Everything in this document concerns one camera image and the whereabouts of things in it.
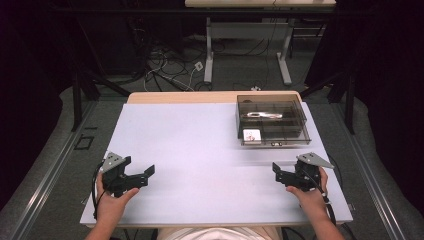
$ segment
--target electrical outlet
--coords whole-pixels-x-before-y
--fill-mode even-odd
[[[197,71],[200,71],[203,69],[203,64],[201,62],[197,62],[196,64],[194,64],[194,66],[196,67]]]

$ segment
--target gray floor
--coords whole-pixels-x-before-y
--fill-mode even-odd
[[[213,90],[249,90],[260,85],[263,90],[302,91],[317,42],[316,39],[295,40],[293,58],[288,60],[293,80],[291,86],[283,85],[276,63],[275,52],[281,50],[281,42],[273,41],[268,51],[258,56],[225,56],[224,53],[247,53],[259,41],[215,42]],[[198,56],[198,50],[203,47],[193,38],[188,40],[187,59]],[[250,55],[260,53],[265,47],[266,42],[263,42]],[[189,84],[197,61],[204,64],[204,55],[186,63],[188,73],[177,78],[180,82]],[[158,60],[151,63],[153,69],[157,68],[157,63]],[[176,60],[169,61],[164,67],[168,73],[176,73],[178,68]],[[190,86],[194,87],[202,78],[202,71],[195,71]],[[158,91],[153,80],[146,84],[144,80],[123,87],[130,91]],[[177,91],[163,80],[158,79],[158,84],[163,91]],[[94,166],[107,149],[122,104],[126,101],[108,88],[98,88],[102,92],[100,101],[84,102],[85,121],[75,133],[70,132],[73,123],[71,89],[61,94],[64,107],[56,129],[21,186],[0,213],[0,239],[82,239],[88,233],[89,229],[79,224],[84,208],[81,201],[89,195]],[[351,135],[342,123],[343,102],[329,104],[326,100],[328,91],[324,88],[304,101],[311,109],[327,153],[339,166],[336,175],[346,199],[356,209],[352,212],[354,221],[348,224],[356,238],[421,239],[424,236],[423,218],[403,197],[381,164],[375,152],[366,106],[355,101],[356,134]],[[89,149],[78,150],[87,144],[77,144],[81,136],[93,140]],[[310,226],[295,229],[307,239],[313,237]],[[347,239],[351,239],[344,229],[341,231]],[[149,239],[151,230],[129,229],[128,234],[130,239]],[[114,236],[125,239],[122,229],[117,229]]]

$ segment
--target white desk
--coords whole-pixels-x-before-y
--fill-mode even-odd
[[[186,0],[186,7],[194,8],[333,8],[335,0]],[[287,23],[214,23],[206,20],[207,56],[205,82],[212,82],[212,38],[229,39],[281,39],[283,49],[277,53],[281,75],[285,85],[291,85],[286,56],[294,27],[294,19]]]
[[[237,139],[237,94],[284,92],[138,93],[125,104],[109,151],[131,156],[126,174],[155,164],[149,186],[127,205],[118,227],[299,225],[308,223],[297,199],[275,181],[272,162],[294,171],[296,156],[327,158],[305,103],[312,139],[306,146],[247,149]],[[329,197],[339,222],[352,221],[333,170]],[[87,202],[81,224],[93,226]]]

